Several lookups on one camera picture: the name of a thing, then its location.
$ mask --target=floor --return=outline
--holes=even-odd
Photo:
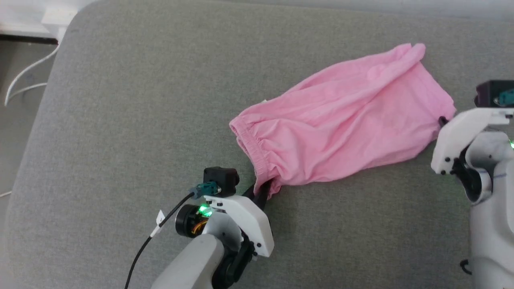
[[[5,107],[3,103],[7,88],[21,70],[47,56],[54,49],[54,45],[0,41],[0,194],[12,189],[44,91],[44,87],[38,87],[17,95]],[[28,71],[20,78],[15,90],[46,82],[52,64],[53,59],[49,59]],[[0,197],[0,242],[3,238],[9,199],[10,196]],[[2,255],[3,246],[0,246],[0,259]],[[1,288],[15,287],[14,285],[4,286],[6,284],[3,283],[5,281],[3,277],[0,272]]]

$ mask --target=cable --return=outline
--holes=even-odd
[[[11,100],[14,98],[15,95],[20,94],[20,93],[24,93],[26,91],[29,91],[29,90],[33,89],[33,88],[37,88],[37,87],[41,87],[41,86],[45,86],[45,85],[46,85],[46,82],[38,83],[38,84],[31,85],[29,87],[26,87],[24,89],[20,89],[19,91],[13,92],[13,93],[11,93],[11,96],[9,98],[6,98],[5,105],[9,104],[9,102],[11,102]]]
[[[159,223],[159,225],[157,225],[157,227],[154,229],[154,231],[150,234],[150,236],[147,238],[147,240],[144,242],[144,244],[141,246],[141,248],[139,249],[139,251],[137,252],[136,254],[136,257],[134,258],[134,261],[132,262],[132,266],[130,267],[130,271],[128,272],[128,277],[127,277],[127,281],[125,283],[125,289],[128,289],[129,287],[129,283],[130,283],[130,278],[132,277],[132,271],[134,271],[134,267],[136,266],[136,263],[137,263],[137,260],[139,259],[139,256],[141,255],[141,253],[143,252],[143,250],[146,248],[146,246],[148,245],[148,243],[150,242],[150,240],[159,233],[160,231],[160,228],[171,218],[171,216],[178,210],[178,208],[180,208],[187,200],[189,200],[189,198],[191,198],[192,196],[194,196],[194,193],[189,193],[187,196],[185,196],[182,201],[178,202],[178,204],[175,206],[175,208],[173,208],[170,213],[168,213],[168,215],[166,216],[166,218],[164,218],[164,220],[162,220],[162,222]]]
[[[30,69],[38,66],[39,64],[43,63],[44,61],[46,61],[47,59],[49,59],[50,57],[54,56],[56,53],[57,53],[57,50],[59,50],[59,45],[57,45],[57,47],[54,49],[54,51],[52,51],[52,53],[50,53],[49,55],[39,59],[38,61],[32,63],[31,65],[27,66],[27,68],[23,69],[22,72],[20,72],[11,82],[11,84],[9,85],[9,88],[7,89],[7,93],[5,95],[5,103],[4,105],[7,106],[7,104],[9,103],[9,101],[11,101],[12,97],[14,97],[15,95],[19,94],[19,93],[22,93],[22,92],[25,92],[29,89],[33,89],[33,88],[36,88],[36,87],[40,87],[40,86],[44,86],[46,85],[46,83],[39,83],[39,84],[36,84],[36,85],[32,85],[32,86],[29,86],[27,88],[24,88],[24,89],[21,89],[13,94],[11,94],[11,91],[12,89],[14,88],[14,85],[16,84],[16,82],[20,79],[20,77],[25,74],[27,71],[29,71]]]
[[[471,271],[466,269],[466,266],[469,265],[468,259],[464,259],[459,263],[459,266],[461,267],[462,271],[468,275],[472,275]]]
[[[200,229],[203,225],[207,224],[207,220],[203,220],[201,221],[200,223],[196,224],[196,226],[194,226],[193,230],[191,231],[193,234],[196,234],[196,232],[198,231],[198,229]]]
[[[6,196],[6,195],[10,195],[11,193],[12,193],[12,191],[7,192],[7,193],[3,193],[3,194],[0,195],[0,197]]]

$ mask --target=white cable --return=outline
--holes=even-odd
[[[18,74],[18,75],[17,75],[17,76],[12,80],[11,85],[9,85],[9,88],[7,89],[7,94],[6,94],[6,96],[5,96],[5,103],[4,103],[4,105],[5,105],[5,106],[7,106],[7,104],[9,103],[9,101],[11,101],[11,98],[12,98],[12,97],[14,97],[14,95],[19,94],[19,93],[21,93],[21,92],[25,92],[25,91],[27,91],[27,90],[29,90],[29,89],[32,89],[32,88],[35,88],[35,87],[39,87],[39,86],[46,85],[46,83],[45,83],[45,84],[43,84],[43,83],[39,83],[39,84],[36,84],[36,85],[33,85],[33,86],[29,86],[30,88],[29,88],[29,87],[27,87],[27,88],[21,89],[21,90],[19,90],[19,91],[15,92],[15,93],[11,94],[11,91],[12,91],[12,89],[14,88],[14,85],[16,84],[16,82],[18,81],[18,79],[20,79],[20,77],[21,77],[23,74],[25,74],[28,70],[30,70],[30,69],[32,69],[32,68],[34,68],[34,67],[36,67],[37,65],[39,65],[39,64],[41,64],[41,63],[43,63],[44,61],[46,61],[46,60],[47,60],[47,59],[49,59],[50,57],[54,56],[54,55],[57,53],[57,50],[59,50],[59,45],[57,45],[57,47],[55,48],[55,50],[54,50],[54,51],[52,51],[52,53],[50,53],[49,55],[47,55],[47,56],[45,56],[45,57],[43,57],[43,58],[39,59],[38,61],[36,61],[36,62],[34,62],[34,63],[30,64],[29,66],[27,66],[27,68],[23,69],[23,70],[22,70],[22,72],[20,72],[20,73],[19,73],[19,74]]]
[[[20,94],[20,93],[24,93],[26,91],[29,91],[29,90],[33,89],[33,88],[37,88],[37,87],[41,87],[41,86],[45,86],[45,85],[46,85],[46,82],[38,83],[38,84],[31,85],[29,87],[20,89],[19,91],[13,92],[13,93],[11,93],[11,97],[5,99],[5,101],[6,101],[5,105],[8,105],[9,102],[14,98],[15,95]]]
[[[12,193],[12,191],[7,192],[7,193],[3,193],[3,194],[0,195],[0,197],[6,196],[6,195],[10,195],[11,193]]]

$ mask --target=white wall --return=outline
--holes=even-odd
[[[48,8],[79,11],[96,0],[0,0],[0,33],[53,37],[41,20]]]
[[[47,8],[80,10],[95,0],[0,0],[0,33],[52,37],[41,24]],[[233,2],[344,8],[410,15],[453,16],[514,22],[514,0],[229,0]]]

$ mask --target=gray cushion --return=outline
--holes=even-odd
[[[514,75],[514,27],[344,10],[114,0],[82,10],[50,75],[13,189],[7,250],[34,287],[122,288],[132,259],[203,168],[251,162],[228,122],[333,63],[422,42],[423,64],[472,107],[474,87]],[[266,208],[276,241],[234,288],[465,288],[468,202],[401,164],[284,187]],[[149,288],[189,239],[171,224],[142,254]]]

